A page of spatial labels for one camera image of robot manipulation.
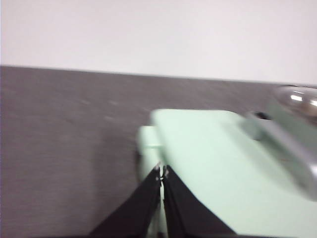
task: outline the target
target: mint green container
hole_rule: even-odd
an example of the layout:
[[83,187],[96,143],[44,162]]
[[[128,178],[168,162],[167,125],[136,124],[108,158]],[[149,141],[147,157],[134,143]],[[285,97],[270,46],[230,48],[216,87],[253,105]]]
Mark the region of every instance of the mint green container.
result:
[[[220,110],[153,111],[137,138],[140,178],[158,162],[169,164],[236,233],[316,238],[317,202],[287,169],[290,155],[269,138],[250,138],[244,122]],[[166,233],[163,205],[160,230]]]

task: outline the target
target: white wall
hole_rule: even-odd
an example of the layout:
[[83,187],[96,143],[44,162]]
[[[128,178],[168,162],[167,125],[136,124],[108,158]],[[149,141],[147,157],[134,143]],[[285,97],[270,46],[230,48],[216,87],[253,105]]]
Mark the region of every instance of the white wall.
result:
[[317,84],[316,0],[3,0],[4,65]]

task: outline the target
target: gray table surface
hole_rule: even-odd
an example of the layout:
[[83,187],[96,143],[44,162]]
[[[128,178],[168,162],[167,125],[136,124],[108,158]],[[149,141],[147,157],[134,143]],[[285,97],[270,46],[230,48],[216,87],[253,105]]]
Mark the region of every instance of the gray table surface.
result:
[[1,67],[1,237],[87,234],[136,188],[152,110],[263,111],[274,86]]

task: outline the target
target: gray tabletop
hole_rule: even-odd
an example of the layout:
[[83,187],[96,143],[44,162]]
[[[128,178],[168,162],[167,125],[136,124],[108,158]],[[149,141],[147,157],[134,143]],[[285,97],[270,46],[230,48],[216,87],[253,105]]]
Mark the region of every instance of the gray tabletop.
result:
[[136,188],[152,110],[263,111],[274,86],[1,67],[1,237],[87,234]]

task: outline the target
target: mint green object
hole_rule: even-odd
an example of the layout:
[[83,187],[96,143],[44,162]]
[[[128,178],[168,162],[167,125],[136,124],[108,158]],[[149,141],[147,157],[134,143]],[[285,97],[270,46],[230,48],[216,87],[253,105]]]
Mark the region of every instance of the mint green object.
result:
[[[244,117],[219,110],[161,109],[138,134],[139,175],[169,164],[193,194],[236,233],[317,237],[317,202],[287,171],[287,153],[242,129]],[[161,206],[160,230],[166,232]]]

